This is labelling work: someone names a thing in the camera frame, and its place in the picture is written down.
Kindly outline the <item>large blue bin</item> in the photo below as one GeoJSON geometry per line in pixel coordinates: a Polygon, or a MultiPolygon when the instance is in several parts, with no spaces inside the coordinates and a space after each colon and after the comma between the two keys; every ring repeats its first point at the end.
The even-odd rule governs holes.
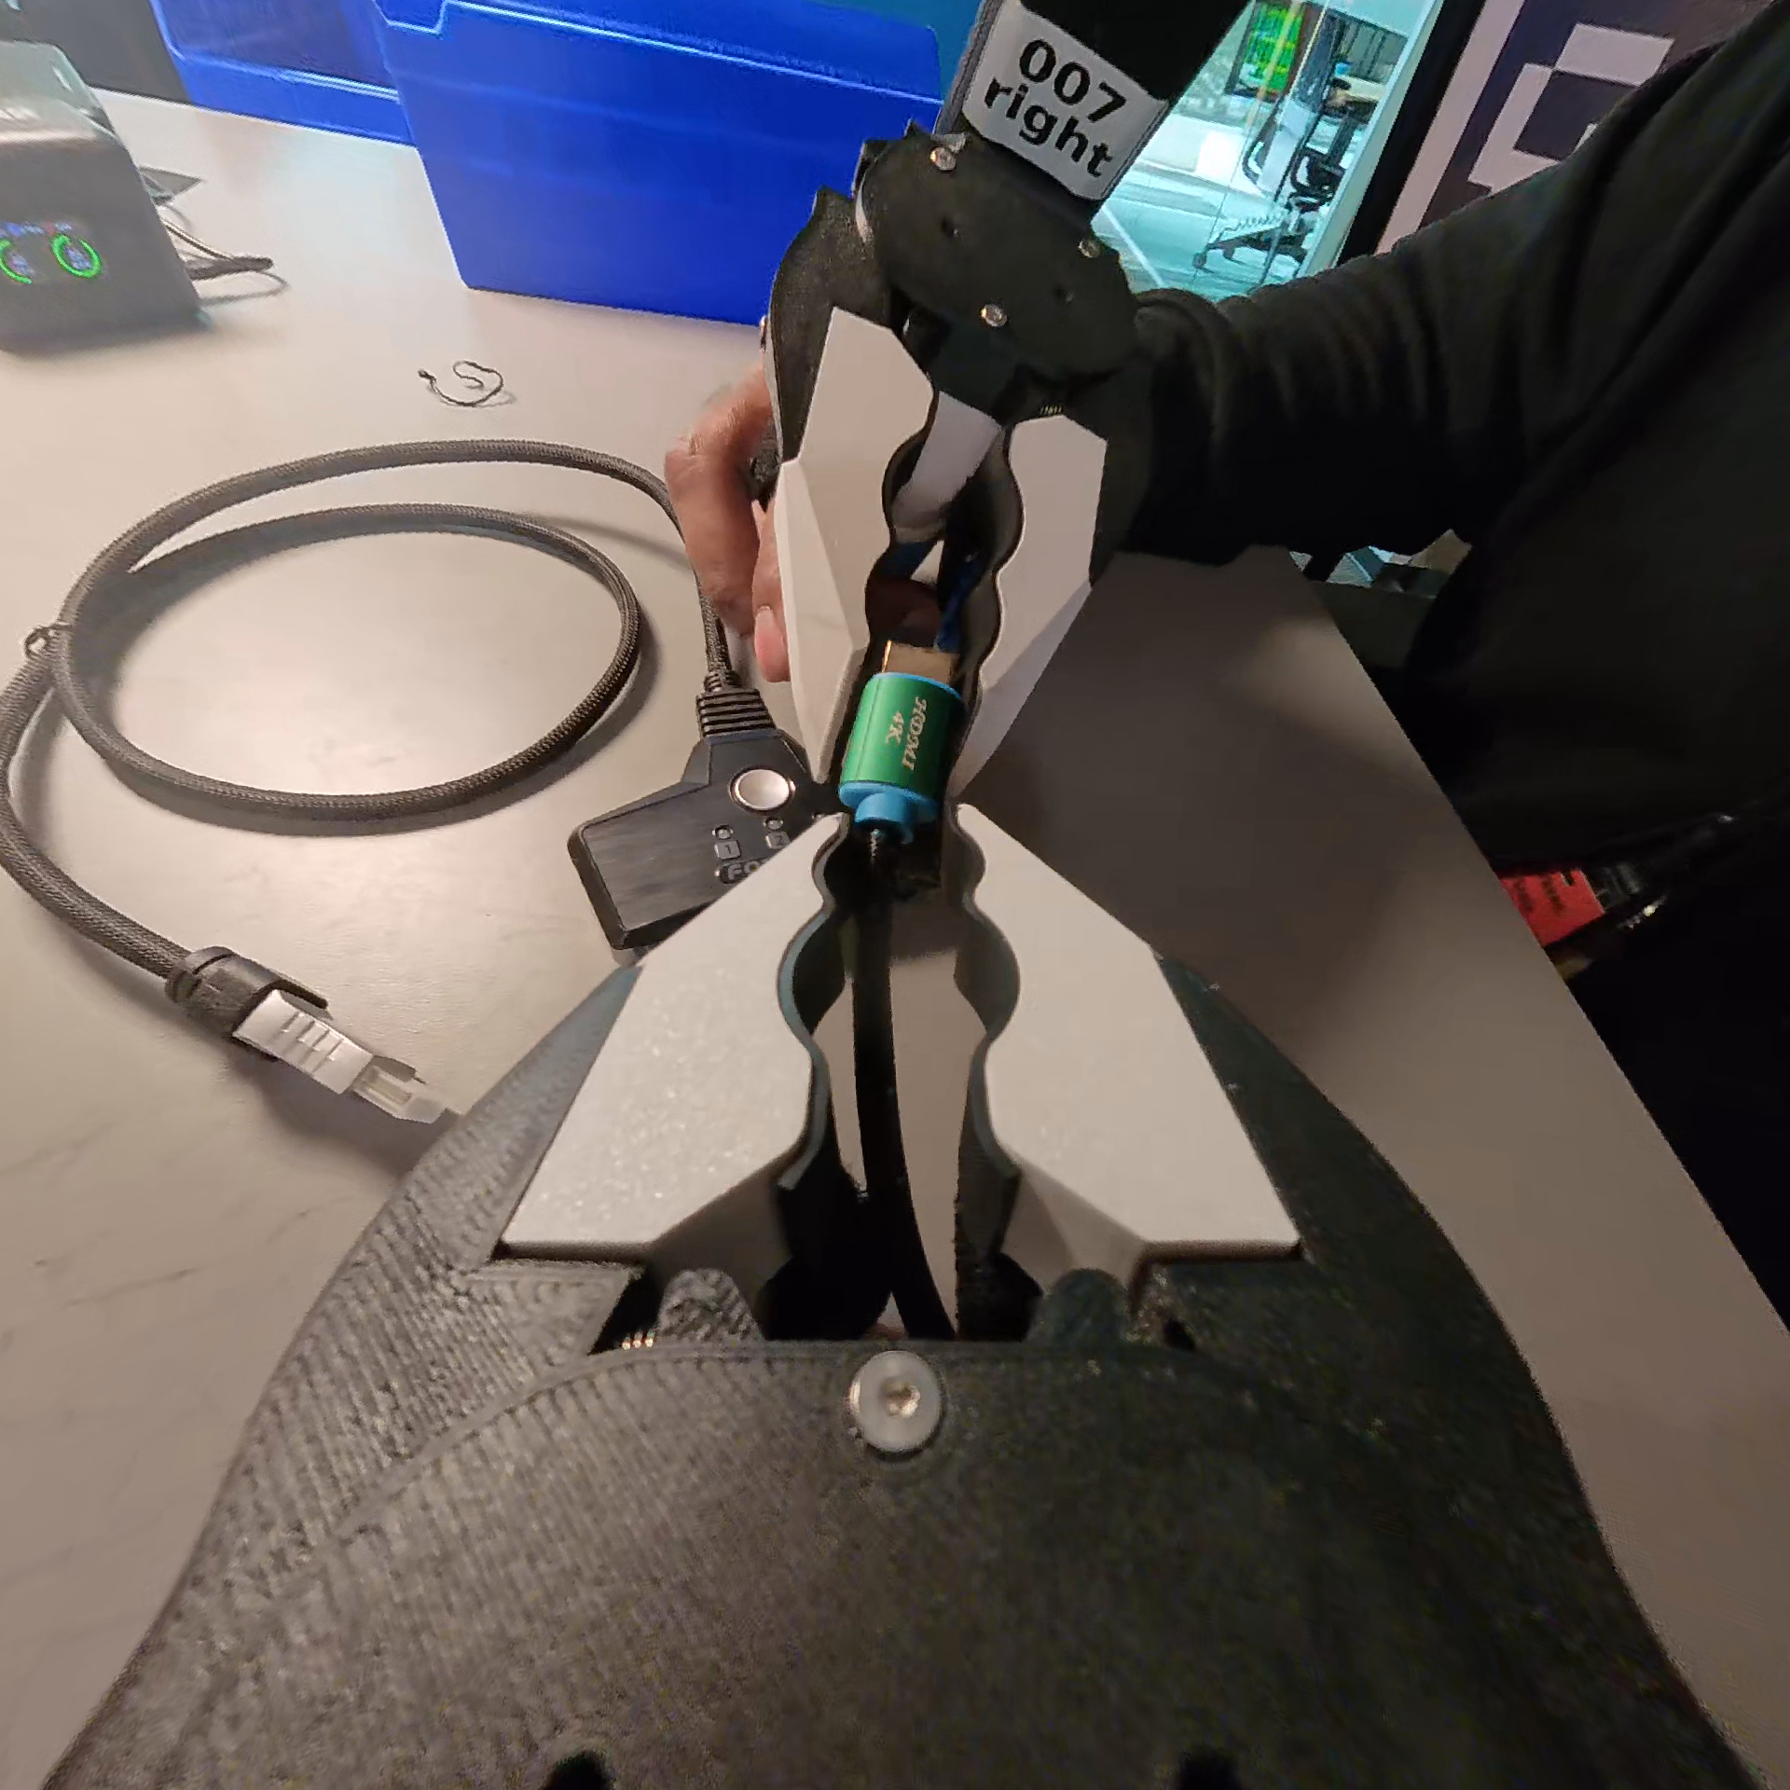
{"type": "Polygon", "coordinates": [[[189,104],[412,144],[370,0],[151,0],[189,104]]]}
{"type": "Polygon", "coordinates": [[[464,284],[764,317],[866,139],[932,122],[971,0],[381,0],[464,284]]]}

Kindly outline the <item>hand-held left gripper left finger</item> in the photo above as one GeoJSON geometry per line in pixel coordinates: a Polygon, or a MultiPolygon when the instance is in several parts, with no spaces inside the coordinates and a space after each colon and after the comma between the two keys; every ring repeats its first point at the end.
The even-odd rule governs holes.
{"type": "Polygon", "coordinates": [[[621,1000],[527,1194],[512,1259],[793,1260],[780,1200],[828,1158],[831,1069],[813,1024],[844,1000],[813,817],[709,917],[619,977],[621,1000]]]}

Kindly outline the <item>framed fiducial marker sign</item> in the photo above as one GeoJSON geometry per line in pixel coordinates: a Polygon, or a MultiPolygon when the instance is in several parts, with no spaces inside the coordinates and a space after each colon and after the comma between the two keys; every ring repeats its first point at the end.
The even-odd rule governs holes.
{"type": "Polygon", "coordinates": [[[1695,31],[1695,4],[1528,0],[1482,4],[1419,150],[1370,248],[1566,161],[1596,122],[1695,31]]]}

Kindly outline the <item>black power bank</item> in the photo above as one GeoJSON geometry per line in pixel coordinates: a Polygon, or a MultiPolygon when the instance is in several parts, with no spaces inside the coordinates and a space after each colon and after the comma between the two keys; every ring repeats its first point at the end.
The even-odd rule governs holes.
{"type": "Polygon", "coordinates": [[[58,43],[0,43],[0,345],[64,355],[195,330],[162,212],[58,43]]]}

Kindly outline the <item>black hdmi switch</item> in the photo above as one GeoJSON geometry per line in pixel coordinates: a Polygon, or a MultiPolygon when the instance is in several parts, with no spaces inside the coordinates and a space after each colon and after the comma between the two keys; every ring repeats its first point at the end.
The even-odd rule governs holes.
{"type": "Polygon", "coordinates": [[[648,952],[738,886],[780,872],[798,839],[861,904],[866,848],[844,848],[851,804],[809,772],[803,746],[774,721],[709,728],[673,783],[583,817],[574,872],[610,952],[648,952]]]}

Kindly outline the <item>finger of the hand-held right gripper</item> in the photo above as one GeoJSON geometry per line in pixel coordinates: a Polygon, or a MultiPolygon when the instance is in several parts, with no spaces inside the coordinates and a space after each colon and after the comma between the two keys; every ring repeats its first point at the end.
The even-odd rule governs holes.
{"type": "Polygon", "coordinates": [[[866,584],[893,545],[886,464],[932,418],[932,382],[910,345],[861,316],[831,316],[803,450],[780,464],[774,555],[793,654],[793,707],[813,778],[861,707],[873,651],[866,584]]]}
{"type": "Polygon", "coordinates": [[[1002,499],[1015,499],[1015,521],[1002,530],[1002,555],[966,599],[966,783],[1015,728],[1092,589],[1107,437],[1075,416],[1036,416],[1008,433],[1007,469],[1002,499]]]}

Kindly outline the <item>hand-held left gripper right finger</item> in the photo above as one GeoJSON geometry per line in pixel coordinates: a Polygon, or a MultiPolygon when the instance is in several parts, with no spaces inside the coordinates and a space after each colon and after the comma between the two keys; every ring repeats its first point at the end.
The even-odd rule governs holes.
{"type": "Polygon", "coordinates": [[[954,904],[954,979],[984,1020],[960,1132],[971,1259],[1298,1259],[1187,977],[971,804],[954,810],[954,904]]]}

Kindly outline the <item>person's right hand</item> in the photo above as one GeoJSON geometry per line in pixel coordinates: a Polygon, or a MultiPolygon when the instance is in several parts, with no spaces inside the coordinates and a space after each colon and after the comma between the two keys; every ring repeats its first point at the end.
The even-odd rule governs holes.
{"type": "Polygon", "coordinates": [[[750,499],[750,459],[774,426],[764,362],[725,388],[667,450],[664,484],[687,560],[713,619],[750,643],[768,683],[793,677],[774,504],[750,499]]]}

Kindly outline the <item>person's right forearm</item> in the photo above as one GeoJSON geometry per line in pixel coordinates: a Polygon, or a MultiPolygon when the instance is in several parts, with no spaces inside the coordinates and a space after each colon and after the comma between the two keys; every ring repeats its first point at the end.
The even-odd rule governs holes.
{"type": "Polygon", "coordinates": [[[1256,297],[1137,297],[1118,551],[1419,551],[1549,487],[1738,327],[1784,224],[1784,4],[1638,86],[1566,161],[1256,297]]]}

